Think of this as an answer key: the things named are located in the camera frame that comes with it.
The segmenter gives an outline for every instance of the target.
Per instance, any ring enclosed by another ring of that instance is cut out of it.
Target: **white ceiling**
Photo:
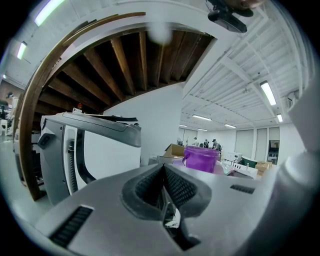
[[[79,24],[114,13],[145,11],[145,6],[150,6],[147,13],[152,13],[162,1],[65,0],[37,27],[34,19],[46,2],[30,14],[11,42],[5,74],[8,82],[20,88],[26,87],[50,49]],[[306,63],[305,41],[290,17],[267,1],[254,10],[253,17],[240,18],[248,32],[235,34],[209,22],[205,0],[164,0],[162,5],[170,7],[163,13],[167,21],[186,26],[197,23],[195,28],[218,38],[205,53],[206,61],[202,58],[202,66],[186,81],[182,125],[210,131],[225,129],[225,123],[237,128],[267,126],[278,122],[275,117],[279,113],[284,122],[290,121],[286,97],[307,85],[310,76],[308,68],[304,68],[310,65]],[[188,15],[186,8],[194,15]],[[19,60],[16,55],[22,41],[27,43],[27,48]],[[275,106],[270,106],[262,93],[259,83],[264,80],[274,93]],[[192,114],[210,117],[213,121],[196,119]]]

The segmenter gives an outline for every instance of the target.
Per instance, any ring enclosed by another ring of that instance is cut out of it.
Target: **purple plastic cup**
[[[213,173],[220,152],[197,146],[186,146],[183,163],[186,167],[199,171]]]

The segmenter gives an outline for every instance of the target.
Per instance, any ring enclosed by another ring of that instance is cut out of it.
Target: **white wall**
[[[235,130],[220,130],[220,131],[198,131],[197,140],[200,143],[203,143],[205,140],[208,140],[209,147],[213,146],[212,141],[217,140],[218,143],[222,146],[222,149],[225,153],[234,152],[236,147],[236,131]]]
[[[149,157],[162,156],[171,143],[177,143],[182,108],[182,83],[134,97],[108,110],[104,115],[136,117],[141,127],[141,164]]]
[[[280,125],[280,146],[278,165],[283,163],[287,157],[298,155],[305,151],[305,146],[293,123]]]

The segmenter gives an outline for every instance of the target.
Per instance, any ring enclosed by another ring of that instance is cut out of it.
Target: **ceiling light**
[[[233,129],[237,128],[237,127],[235,127],[235,126],[233,126],[233,125],[230,125],[230,124],[227,124],[227,123],[225,123],[224,126],[230,127],[230,128],[233,128]]]
[[[282,119],[282,115],[281,115],[281,114],[277,114],[276,116],[278,117],[279,122],[283,122],[283,119]]]
[[[40,27],[40,25],[45,21],[45,19],[63,2],[64,0],[50,0],[35,17],[35,24]]]
[[[212,121],[212,119],[211,119],[211,118],[203,117],[203,116],[200,116],[200,115],[193,114],[192,116],[193,116],[193,117],[195,117],[195,118],[200,118],[200,119],[204,119],[204,120]]]
[[[276,105],[276,100],[275,100],[275,96],[270,88],[270,85],[268,84],[267,81],[262,82],[261,84],[261,88],[264,91],[266,97],[268,98],[270,105]]]
[[[19,51],[18,51],[18,54],[16,55],[16,57],[21,60],[22,59],[22,55],[24,55],[24,51],[27,47],[27,44],[25,42],[22,42],[20,44],[20,47],[19,47]]]

